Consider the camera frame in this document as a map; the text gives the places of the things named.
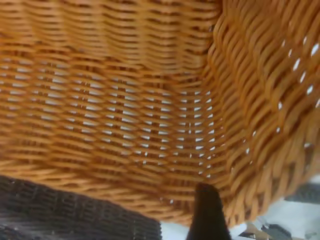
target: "wicker basket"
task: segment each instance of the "wicker basket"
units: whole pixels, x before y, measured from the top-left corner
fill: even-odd
[[[186,225],[206,182],[232,226],[320,171],[318,0],[0,4],[1,174]]]
[[[160,223],[120,206],[0,176],[0,240],[162,240]]]

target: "brown woven basket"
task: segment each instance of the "brown woven basket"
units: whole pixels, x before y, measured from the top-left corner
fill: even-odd
[[[232,226],[320,172],[320,1],[0,7],[0,174],[181,224],[206,182]]]

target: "white surface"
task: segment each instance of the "white surface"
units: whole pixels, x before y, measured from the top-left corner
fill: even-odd
[[[320,184],[320,174],[313,177],[310,182]],[[269,224],[279,224],[288,230],[292,237],[304,239],[308,229],[320,223],[320,205],[281,199],[269,207],[263,218]],[[261,227],[257,221],[254,225],[258,229]]]

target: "tan wicker basket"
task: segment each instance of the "tan wicker basket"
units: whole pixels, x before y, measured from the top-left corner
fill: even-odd
[[[320,172],[319,13],[0,0],[0,174],[186,225],[206,182],[254,219]]]

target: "black object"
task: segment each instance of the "black object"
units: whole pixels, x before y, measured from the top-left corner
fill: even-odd
[[[275,240],[292,240],[291,233],[278,224],[263,225],[261,230]]]
[[[192,224],[186,240],[231,240],[217,189],[199,183]]]
[[[304,184],[300,186],[293,195],[286,197],[285,200],[307,204],[320,204],[320,184]]]
[[[161,240],[160,223],[108,201],[0,176],[0,240]]]

